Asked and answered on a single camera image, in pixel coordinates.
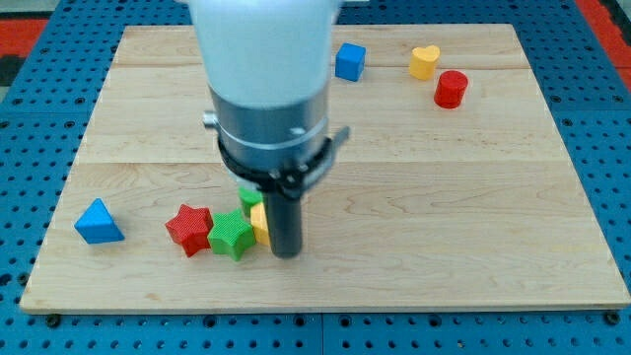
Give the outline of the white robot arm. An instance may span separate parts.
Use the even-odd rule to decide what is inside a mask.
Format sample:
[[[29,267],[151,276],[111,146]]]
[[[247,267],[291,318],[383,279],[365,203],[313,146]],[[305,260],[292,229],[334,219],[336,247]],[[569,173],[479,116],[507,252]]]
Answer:
[[[302,196],[332,168],[349,127],[328,132],[334,0],[186,0],[213,108],[221,158],[263,195],[279,258],[303,246]]]

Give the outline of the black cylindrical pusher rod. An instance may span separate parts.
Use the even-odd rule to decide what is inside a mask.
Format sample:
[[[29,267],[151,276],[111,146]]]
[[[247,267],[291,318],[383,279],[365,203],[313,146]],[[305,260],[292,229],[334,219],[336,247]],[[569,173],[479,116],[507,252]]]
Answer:
[[[267,192],[263,204],[272,253],[284,259],[297,256],[303,245],[301,201]]]

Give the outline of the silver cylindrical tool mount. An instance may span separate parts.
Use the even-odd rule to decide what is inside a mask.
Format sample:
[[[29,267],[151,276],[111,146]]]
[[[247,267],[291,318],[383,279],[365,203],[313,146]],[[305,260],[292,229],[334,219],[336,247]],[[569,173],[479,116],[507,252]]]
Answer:
[[[217,132],[228,172],[242,187],[299,199],[332,168],[350,128],[327,135],[327,91],[299,102],[247,107],[211,94],[214,109],[204,126]]]

